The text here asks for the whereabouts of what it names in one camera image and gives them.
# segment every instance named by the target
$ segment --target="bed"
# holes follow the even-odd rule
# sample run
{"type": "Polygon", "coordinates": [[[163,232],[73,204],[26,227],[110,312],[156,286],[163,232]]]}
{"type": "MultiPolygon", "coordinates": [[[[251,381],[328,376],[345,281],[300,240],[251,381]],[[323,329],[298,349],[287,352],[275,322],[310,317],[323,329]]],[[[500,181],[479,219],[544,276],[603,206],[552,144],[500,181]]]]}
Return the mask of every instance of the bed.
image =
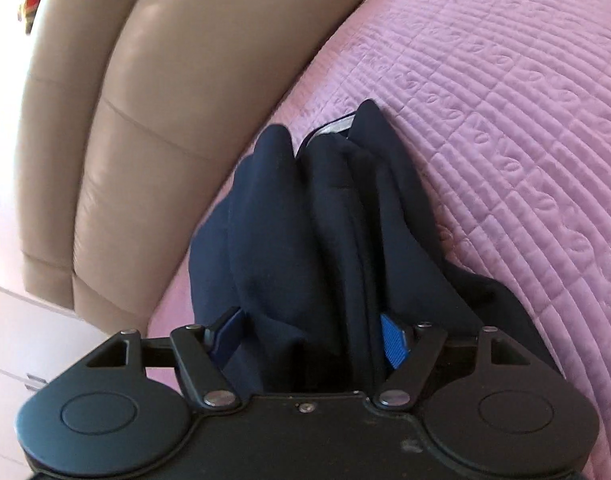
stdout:
{"type": "MultiPolygon", "coordinates": [[[[448,257],[509,286],[595,403],[585,473],[611,479],[611,0],[366,0],[269,122],[297,147],[366,98],[421,170],[448,257]]],[[[189,322],[186,259],[150,336],[189,322]]]]}

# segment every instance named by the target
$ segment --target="white dresser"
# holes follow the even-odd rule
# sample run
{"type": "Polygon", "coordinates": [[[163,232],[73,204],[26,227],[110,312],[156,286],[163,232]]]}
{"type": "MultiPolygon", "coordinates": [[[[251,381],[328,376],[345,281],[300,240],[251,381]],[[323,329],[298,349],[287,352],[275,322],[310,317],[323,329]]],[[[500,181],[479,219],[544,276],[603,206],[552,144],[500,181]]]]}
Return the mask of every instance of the white dresser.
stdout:
{"type": "Polygon", "coordinates": [[[105,339],[68,311],[0,290],[0,480],[31,474],[16,441],[19,408],[105,339]]]}

